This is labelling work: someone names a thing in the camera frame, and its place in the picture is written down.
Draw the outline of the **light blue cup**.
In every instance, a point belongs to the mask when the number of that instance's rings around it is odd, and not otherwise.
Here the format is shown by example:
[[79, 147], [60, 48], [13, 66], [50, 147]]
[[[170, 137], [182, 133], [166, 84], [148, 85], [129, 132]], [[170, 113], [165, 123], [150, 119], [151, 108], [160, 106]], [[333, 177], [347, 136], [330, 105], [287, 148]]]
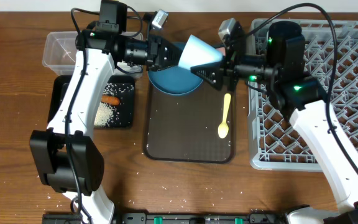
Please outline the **light blue cup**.
[[191, 35], [181, 53], [178, 66], [190, 70], [191, 67], [220, 62], [223, 54], [206, 42]]

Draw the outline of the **dark blue plate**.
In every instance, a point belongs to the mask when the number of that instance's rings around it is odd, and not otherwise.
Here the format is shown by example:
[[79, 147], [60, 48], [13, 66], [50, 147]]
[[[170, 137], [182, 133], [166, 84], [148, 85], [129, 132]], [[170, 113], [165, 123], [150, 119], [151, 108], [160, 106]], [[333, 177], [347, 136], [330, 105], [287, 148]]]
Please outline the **dark blue plate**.
[[148, 71], [151, 84], [168, 95], [187, 95], [196, 90], [203, 82], [200, 77], [189, 70], [180, 67], [171, 67], [165, 70]]

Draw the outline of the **yellow plastic spoon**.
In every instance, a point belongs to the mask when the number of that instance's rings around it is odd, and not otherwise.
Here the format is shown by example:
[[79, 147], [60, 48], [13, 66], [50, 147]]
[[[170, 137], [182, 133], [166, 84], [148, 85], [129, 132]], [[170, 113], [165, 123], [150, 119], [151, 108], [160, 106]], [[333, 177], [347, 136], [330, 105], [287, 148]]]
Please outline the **yellow plastic spoon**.
[[223, 101], [222, 121], [218, 126], [218, 136], [221, 139], [224, 139], [227, 136], [228, 132], [229, 132], [229, 126], [227, 124], [227, 116], [228, 116], [228, 112], [229, 112], [230, 103], [231, 103], [231, 94], [226, 93], [224, 95], [224, 101]]

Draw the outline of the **orange carrot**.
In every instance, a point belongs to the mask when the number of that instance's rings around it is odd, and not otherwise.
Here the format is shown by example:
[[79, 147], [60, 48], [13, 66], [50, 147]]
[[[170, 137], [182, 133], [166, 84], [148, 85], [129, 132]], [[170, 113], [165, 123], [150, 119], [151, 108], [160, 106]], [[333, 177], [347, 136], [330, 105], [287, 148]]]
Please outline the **orange carrot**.
[[120, 99], [116, 96], [110, 96], [110, 95], [103, 95], [101, 97], [101, 102], [102, 103], [106, 103], [106, 104], [110, 104], [113, 106], [117, 106], [121, 103]]

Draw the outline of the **pile of white rice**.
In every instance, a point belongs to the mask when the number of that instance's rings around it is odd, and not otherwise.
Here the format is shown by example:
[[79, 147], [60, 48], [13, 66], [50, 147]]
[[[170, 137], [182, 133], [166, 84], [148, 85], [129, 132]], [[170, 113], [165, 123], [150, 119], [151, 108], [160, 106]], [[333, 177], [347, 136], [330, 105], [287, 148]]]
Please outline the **pile of white rice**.
[[121, 103], [117, 106], [100, 102], [95, 128], [130, 128], [134, 117], [135, 85], [131, 83], [108, 83], [103, 95], [116, 96]]

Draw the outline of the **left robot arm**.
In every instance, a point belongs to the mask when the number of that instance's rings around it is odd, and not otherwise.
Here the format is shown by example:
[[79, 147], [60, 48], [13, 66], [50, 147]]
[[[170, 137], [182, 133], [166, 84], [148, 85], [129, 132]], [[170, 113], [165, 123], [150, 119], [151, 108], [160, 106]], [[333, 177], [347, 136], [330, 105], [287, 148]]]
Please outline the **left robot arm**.
[[127, 4], [102, 1], [99, 19], [79, 30], [76, 63], [65, 96], [46, 130], [33, 131], [30, 150], [41, 183], [70, 199], [67, 214], [45, 214], [44, 223], [111, 223], [114, 204], [101, 184], [104, 159], [93, 142], [104, 88], [119, 62], [164, 70], [181, 49], [158, 35], [126, 35]]

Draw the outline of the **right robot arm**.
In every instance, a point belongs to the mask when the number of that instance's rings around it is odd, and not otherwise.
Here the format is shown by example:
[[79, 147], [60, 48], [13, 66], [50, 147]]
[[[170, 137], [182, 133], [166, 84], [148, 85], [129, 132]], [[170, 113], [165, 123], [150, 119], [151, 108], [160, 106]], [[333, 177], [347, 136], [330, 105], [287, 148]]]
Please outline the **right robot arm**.
[[280, 216], [282, 223], [358, 223], [358, 153], [340, 127], [319, 81], [305, 71], [305, 37], [292, 21], [264, 22], [267, 53], [248, 55], [248, 35], [235, 19], [224, 21], [220, 52], [195, 36], [183, 50], [179, 65], [220, 90], [223, 81], [239, 79], [263, 84], [279, 110], [315, 156], [333, 192], [337, 213], [301, 206]]

